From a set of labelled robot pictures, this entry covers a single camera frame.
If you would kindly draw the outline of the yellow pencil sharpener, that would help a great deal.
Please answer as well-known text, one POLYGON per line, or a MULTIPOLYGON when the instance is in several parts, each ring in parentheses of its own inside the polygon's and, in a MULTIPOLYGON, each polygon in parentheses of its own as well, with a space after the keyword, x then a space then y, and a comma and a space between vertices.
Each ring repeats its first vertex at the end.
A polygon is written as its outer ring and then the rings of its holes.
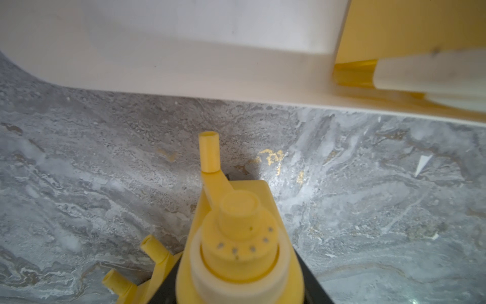
POLYGON ((220 138, 199 135, 202 191, 175 283, 178 303, 303 303, 305 280, 270 187, 230 181, 220 138))
POLYGON ((484 112, 485 2, 352 1, 333 78, 484 112))

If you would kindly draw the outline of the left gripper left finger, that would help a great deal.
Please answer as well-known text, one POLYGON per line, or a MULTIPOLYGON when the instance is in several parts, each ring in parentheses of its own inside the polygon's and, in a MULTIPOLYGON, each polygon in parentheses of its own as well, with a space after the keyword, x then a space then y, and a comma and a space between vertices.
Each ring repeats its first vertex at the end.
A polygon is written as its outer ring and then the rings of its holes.
POLYGON ((179 265, 180 260, 173 266, 152 299, 149 300, 148 304, 177 304, 176 279, 179 265))

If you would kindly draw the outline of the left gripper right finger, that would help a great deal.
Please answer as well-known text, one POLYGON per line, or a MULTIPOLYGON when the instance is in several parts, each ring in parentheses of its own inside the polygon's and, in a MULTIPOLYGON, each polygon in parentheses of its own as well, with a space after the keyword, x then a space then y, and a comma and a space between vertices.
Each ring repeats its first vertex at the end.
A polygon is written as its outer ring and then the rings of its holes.
POLYGON ((304 260, 301 258, 297 250, 295 250, 297 260, 302 270, 304 285, 305 285, 305 297, 304 304, 334 304, 333 300, 323 289, 316 277, 310 271, 304 260))

